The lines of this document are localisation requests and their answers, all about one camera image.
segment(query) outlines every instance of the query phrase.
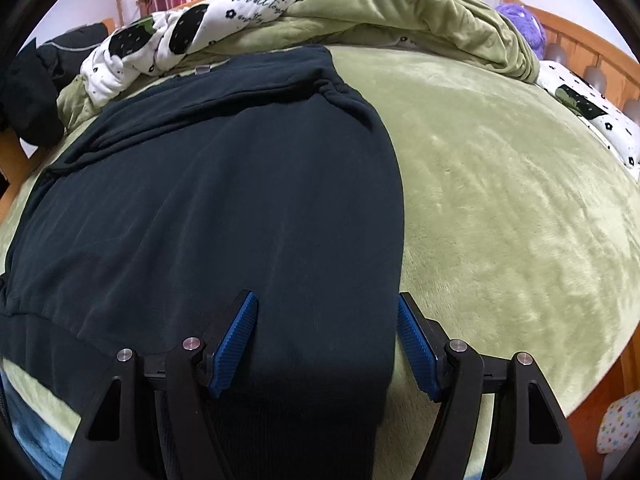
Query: wooden floor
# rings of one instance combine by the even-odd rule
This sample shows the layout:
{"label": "wooden floor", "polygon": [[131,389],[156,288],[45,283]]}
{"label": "wooden floor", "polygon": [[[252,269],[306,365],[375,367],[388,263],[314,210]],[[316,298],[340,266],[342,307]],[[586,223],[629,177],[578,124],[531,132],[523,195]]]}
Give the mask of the wooden floor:
{"label": "wooden floor", "polygon": [[604,455],[596,452],[596,436],[609,405],[625,396],[622,364],[616,361],[589,397],[569,416],[569,427],[582,456],[588,480],[600,480]]}

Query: blue towel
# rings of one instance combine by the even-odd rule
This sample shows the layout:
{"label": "blue towel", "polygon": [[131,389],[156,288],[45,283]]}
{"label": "blue towel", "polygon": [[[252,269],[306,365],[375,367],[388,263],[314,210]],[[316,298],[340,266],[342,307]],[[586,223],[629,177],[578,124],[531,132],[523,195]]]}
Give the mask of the blue towel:
{"label": "blue towel", "polygon": [[0,373],[14,435],[46,480],[60,480],[70,443],[34,412]]}

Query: wooden bed frame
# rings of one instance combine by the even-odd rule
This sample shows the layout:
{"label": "wooden bed frame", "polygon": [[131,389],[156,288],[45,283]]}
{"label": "wooden bed frame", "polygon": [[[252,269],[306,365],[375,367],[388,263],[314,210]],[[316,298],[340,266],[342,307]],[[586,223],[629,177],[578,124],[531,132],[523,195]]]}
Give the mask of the wooden bed frame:
{"label": "wooden bed frame", "polygon": [[[519,0],[504,2],[522,3]],[[613,44],[593,32],[545,10],[529,7],[546,31],[549,44],[562,47],[567,66],[582,76],[587,67],[599,68],[607,81],[606,97],[622,109],[629,100],[640,97],[640,64]],[[107,23],[110,32],[113,20]],[[27,158],[11,130],[0,132],[0,171],[9,183],[0,198],[0,222],[6,217],[20,186],[27,176],[46,158],[47,150],[38,149]],[[602,455],[595,452],[596,432],[607,406],[614,400],[640,389],[640,329],[613,368],[589,398],[569,417],[588,478],[600,478]]]}

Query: purple fuzzy object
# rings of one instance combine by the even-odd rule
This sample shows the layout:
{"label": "purple fuzzy object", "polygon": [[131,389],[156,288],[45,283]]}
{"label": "purple fuzzy object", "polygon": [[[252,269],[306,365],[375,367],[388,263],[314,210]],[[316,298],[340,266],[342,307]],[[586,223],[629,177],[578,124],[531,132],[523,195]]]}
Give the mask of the purple fuzzy object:
{"label": "purple fuzzy object", "polygon": [[545,55],[546,34],[536,15],[520,4],[500,4],[495,10],[513,23],[538,59],[542,59]]}

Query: blue gripper pad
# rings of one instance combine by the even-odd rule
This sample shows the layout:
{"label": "blue gripper pad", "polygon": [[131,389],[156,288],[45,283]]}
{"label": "blue gripper pad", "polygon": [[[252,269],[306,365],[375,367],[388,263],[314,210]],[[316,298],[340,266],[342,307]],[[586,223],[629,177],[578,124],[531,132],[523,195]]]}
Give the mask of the blue gripper pad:
{"label": "blue gripper pad", "polygon": [[398,337],[418,388],[437,402],[441,392],[436,373],[436,357],[402,296],[398,297]]}
{"label": "blue gripper pad", "polygon": [[213,377],[209,383],[209,391],[216,399],[231,386],[257,317],[258,298],[250,292],[213,357]]}

